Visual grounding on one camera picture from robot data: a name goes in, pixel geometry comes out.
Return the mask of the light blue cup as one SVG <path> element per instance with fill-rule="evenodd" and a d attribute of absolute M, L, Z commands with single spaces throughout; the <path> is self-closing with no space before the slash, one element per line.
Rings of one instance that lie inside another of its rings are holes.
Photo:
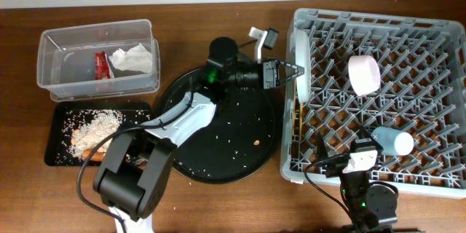
<path fill-rule="evenodd" d="M 371 135 L 383 148 L 382 155 L 406 156 L 414 148 L 414 139 L 411 134 L 400 130 L 377 127 Z"/>

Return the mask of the round black tray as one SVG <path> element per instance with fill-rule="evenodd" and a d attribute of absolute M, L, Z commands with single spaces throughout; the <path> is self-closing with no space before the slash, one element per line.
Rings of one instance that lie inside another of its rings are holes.
<path fill-rule="evenodd" d="M 213 121 L 178 148 L 173 167 L 202 183 L 242 180 L 270 159 L 280 142 L 282 123 L 281 90 L 233 87 Z"/>

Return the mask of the wooden chopstick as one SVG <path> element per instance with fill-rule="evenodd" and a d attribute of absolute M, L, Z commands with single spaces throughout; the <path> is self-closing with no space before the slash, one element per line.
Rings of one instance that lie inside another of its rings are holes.
<path fill-rule="evenodd" d="M 299 104 L 299 143 L 302 141 L 303 104 Z"/>
<path fill-rule="evenodd" d="M 296 121 L 296 95 L 293 97 L 293 103 L 292 103 L 293 108 L 291 109 L 291 135 L 294 137 L 295 135 L 295 121 Z"/>

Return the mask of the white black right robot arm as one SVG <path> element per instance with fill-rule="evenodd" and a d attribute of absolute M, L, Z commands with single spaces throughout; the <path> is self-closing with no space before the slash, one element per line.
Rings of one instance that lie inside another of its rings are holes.
<path fill-rule="evenodd" d="M 342 227 L 343 232 L 391 232 L 398 221 L 398 189 L 389 183 L 369 181 L 369 172 L 378 164 L 383 148 L 367 131 L 361 132 L 362 138 L 332 157 L 322 135 L 317 134 L 315 165 L 325 169 L 326 178 L 340 180 L 341 203 L 351 220 Z"/>

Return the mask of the pink bowl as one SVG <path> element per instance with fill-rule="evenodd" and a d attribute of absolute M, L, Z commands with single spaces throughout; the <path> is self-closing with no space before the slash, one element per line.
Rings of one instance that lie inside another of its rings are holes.
<path fill-rule="evenodd" d="M 350 84 L 357 96 L 376 92 L 381 85 L 377 61 L 370 55 L 352 56 L 348 61 Z"/>

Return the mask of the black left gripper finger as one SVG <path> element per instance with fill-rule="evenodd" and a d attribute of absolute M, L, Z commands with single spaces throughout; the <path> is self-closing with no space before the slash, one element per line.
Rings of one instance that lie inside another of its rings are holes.
<path fill-rule="evenodd" d="M 284 84 L 286 84 L 287 82 L 292 82 L 294 79 L 302 76 L 303 73 L 296 73 L 296 74 L 292 74 L 290 76 L 286 76 L 285 78 L 283 79 L 279 79 L 278 80 L 278 86 L 281 87 L 283 86 Z"/>
<path fill-rule="evenodd" d="M 304 67 L 293 63 L 279 61 L 280 66 L 284 68 L 285 73 L 304 73 Z"/>

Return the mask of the rice and peanut pile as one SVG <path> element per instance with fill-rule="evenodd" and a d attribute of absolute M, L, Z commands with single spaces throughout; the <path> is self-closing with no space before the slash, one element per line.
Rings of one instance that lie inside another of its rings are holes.
<path fill-rule="evenodd" d="M 71 134 L 71 155 L 83 159 L 84 151 L 94 149 L 105 137 L 115 132 L 122 120 L 120 111 L 92 111 L 90 122 L 79 124 Z"/>

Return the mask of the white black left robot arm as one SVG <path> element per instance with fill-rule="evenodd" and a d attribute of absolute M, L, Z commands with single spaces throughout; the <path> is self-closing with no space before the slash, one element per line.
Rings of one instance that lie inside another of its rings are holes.
<path fill-rule="evenodd" d="M 92 185 L 105 206 L 83 195 L 83 170 L 76 183 L 80 200 L 112 217 L 118 232 L 152 232 L 151 215 L 166 189 L 176 149 L 213 121 L 228 89 L 267 90 L 304 75 L 303 66 L 261 58 L 262 47 L 273 46 L 257 43 L 254 58 L 240 62 L 235 40 L 224 36 L 212 40 L 205 66 L 178 104 L 143 124 L 119 127 L 97 144 L 98 148 L 108 145 Z"/>

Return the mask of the white tissue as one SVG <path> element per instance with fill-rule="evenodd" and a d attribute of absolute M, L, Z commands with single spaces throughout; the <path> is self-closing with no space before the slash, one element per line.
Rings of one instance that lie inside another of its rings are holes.
<path fill-rule="evenodd" d="M 118 49 L 108 58 L 112 66 L 120 71 L 139 71 L 147 74 L 152 70 L 152 53 L 141 43 L 128 51 Z"/>

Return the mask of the grey plate with food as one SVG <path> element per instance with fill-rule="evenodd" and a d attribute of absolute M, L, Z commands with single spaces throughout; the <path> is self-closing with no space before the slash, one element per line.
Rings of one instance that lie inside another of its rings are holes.
<path fill-rule="evenodd" d="M 310 98 L 312 73 L 309 37 L 303 30 L 295 33 L 295 62 L 304 69 L 304 73 L 296 78 L 298 100 L 304 104 Z"/>

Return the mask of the grey dishwasher rack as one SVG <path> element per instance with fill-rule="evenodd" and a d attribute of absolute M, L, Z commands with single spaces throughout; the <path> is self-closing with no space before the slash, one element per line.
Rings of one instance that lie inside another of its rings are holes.
<path fill-rule="evenodd" d="M 414 148 L 406 156 L 382 156 L 369 173 L 400 191 L 436 197 L 465 197 L 465 29 L 452 20 L 375 15 L 301 8 L 288 29 L 286 60 L 295 60 L 295 33 L 309 37 L 311 93 L 303 104 L 299 143 L 299 100 L 294 83 L 285 91 L 280 174 L 294 183 L 337 185 L 313 167 L 315 133 L 327 152 L 340 154 L 360 130 L 390 127 L 410 133 Z M 378 63 L 381 85 L 357 96 L 348 61 L 370 55 Z M 291 109 L 296 95 L 295 135 Z"/>

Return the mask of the red snack wrapper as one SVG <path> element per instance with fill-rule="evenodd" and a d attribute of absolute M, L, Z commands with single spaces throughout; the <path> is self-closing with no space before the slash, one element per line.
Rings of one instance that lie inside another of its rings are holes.
<path fill-rule="evenodd" d="M 96 80 L 111 79 L 114 77 L 110 65 L 108 64 L 108 58 L 105 52 L 96 52 L 94 60 Z"/>

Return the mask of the black rectangular bin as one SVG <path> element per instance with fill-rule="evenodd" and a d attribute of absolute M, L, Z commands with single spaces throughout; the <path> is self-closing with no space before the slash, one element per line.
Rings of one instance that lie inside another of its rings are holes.
<path fill-rule="evenodd" d="M 49 166 L 80 166 L 83 159 L 71 143 L 76 131 L 99 115 L 121 123 L 140 124 L 152 117 L 151 106 L 142 101 L 62 102 L 55 107 L 44 163 Z"/>

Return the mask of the clear plastic bin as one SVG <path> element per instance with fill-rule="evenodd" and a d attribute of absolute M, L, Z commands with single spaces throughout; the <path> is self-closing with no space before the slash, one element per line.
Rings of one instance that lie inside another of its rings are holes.
<path fill-rule="evenodd" d="M 147 73 L 122 71 L 109 63 L 114 76 L 97 79 L 95 54 L 111 56 L 139 44 L 151 53 Z M 46 30 L 41 34 L 36 82 L 55 102 L 112 98 L 156 92 L 160 82 L 159 45 L 147 19 L 124 20 Z"/>

